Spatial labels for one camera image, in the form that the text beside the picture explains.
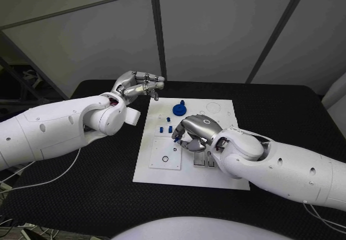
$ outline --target white board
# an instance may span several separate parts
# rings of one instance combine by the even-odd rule
[[[180,100],[185,101],[186,114],[176,116],[173,106],[180,103]],[[150,100],[133,181],[250,190],[250,182],[245,179],[232,179],[222,173],[208,154],[209,146],[204,153],[193,153],[172,139],[169,127],[172,126],[175,130],[180,121],[196,114],[211,117],[224,129],[231,125],[238,127],[232,100],[163,97],[159,101]],[[188,134],[182,139],[192,140]]]

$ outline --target blue object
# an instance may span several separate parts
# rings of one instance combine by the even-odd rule
[[[186,114],[186,102],[185,100],[180,101],[180,104],[178,104],[175,107],[173,107],[173,114],[176,116],[183,116]]]

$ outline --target black tablecloth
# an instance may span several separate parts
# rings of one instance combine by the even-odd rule
[[[111,90],[114,80],[87,80],[74,98]],[[167,82],[160,97],[231,99],[238,126],[276,141],[346,161],[346,140],[315,92],[304,86]],[[137,126],[81,149],[67,175],[44,186],[9,193],[0,214],[19,221],[82,234],[114,236],[152,220],[202,216],[247,223],[294,239],[338,239],[333,231],[293,202],[251,184],[251,191],[133,182],[150,98],[130,105],[142,112]],[[36,162],[16,186],[54,179],[77,151]],[[322,217],[346,224],[346,212],[317,207]]]

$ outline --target robotic hand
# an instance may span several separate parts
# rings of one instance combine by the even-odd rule
[[[127,105],[139,95],[159,100],[163,87],[162,76],[129,71],[111,92],[38,106],[0,122],[0,170],[71,153],[114,135],[124,123],[136,126],[142,113]]]
[[[182,141],[185,132],[192,141]],[[205,115],[182,120],[172,138],[185,149],[211,155],[222,172],[299,203],[346,211],[346,164],[237,127],[222,129]]]

